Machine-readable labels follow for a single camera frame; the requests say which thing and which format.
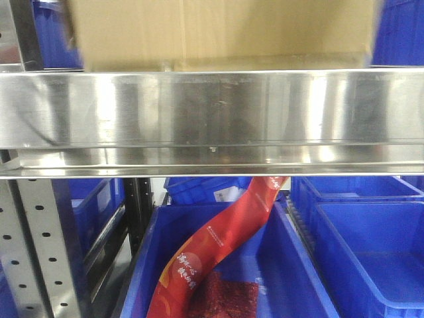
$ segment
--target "perforated metal post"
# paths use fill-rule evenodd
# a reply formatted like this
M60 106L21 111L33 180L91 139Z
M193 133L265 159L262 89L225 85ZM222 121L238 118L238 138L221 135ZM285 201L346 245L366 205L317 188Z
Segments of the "perforated metal post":
M0 259L19 317L53 317L18 188L13 180L0 180Z
M68 182L19 180L18 187L54 317L91 317Z

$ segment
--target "red plastic bag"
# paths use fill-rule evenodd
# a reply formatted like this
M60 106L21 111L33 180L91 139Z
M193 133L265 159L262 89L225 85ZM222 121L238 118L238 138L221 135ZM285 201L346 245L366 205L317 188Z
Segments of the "red plastic bag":
M240 199L194 233L163 270L147 318L185 318L204 277L267 222L287 178L254 177Z

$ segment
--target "white label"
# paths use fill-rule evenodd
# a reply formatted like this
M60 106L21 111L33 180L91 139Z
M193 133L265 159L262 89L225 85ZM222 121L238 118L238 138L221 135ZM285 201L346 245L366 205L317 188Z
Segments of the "white label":
M233 202L236 201L242 194L244 190L239 189L236 186L226 187L225 189L218 190L213 192L216 202Z

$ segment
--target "red food package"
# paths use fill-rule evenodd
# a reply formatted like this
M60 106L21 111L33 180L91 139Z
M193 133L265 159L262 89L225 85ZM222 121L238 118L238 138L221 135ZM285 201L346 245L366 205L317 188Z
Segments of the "red food package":
M212 271L190 300L187 318L256 318L259 285L230 282Z
M147 318L186 318L196 287L220 261L267 222L287 178L254 177L240 199L194 233L164 268Z

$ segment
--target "blue plastic bin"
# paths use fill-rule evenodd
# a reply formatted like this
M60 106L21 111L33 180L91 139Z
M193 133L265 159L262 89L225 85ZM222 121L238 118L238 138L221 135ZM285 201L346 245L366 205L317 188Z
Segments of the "blue plastic bin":
M70 179L72 207L85 254L125 195L120 179Z
M121 318L146 317L159 276L179 247L228 203L168 205L152 216ZM260 284L257 317L339 317L283 209L216 267L224 280Z
M80 68L76 49L68 50L61 3L32 0L35 27L45 68Z
M417 189L424 191L424 176L402 176L402 179Z
M251 177L167 178L164 188L173 204L234 201L250 184Z
M422 191L398 177L387 176L293 177L290 197L309 230L316 203L424 201Z
M18 311L0 265L0 318L18 318Z
M424 65L424 0L386 0L375 65Z
M318 205L315 259L345 318L424 317L424 203Z

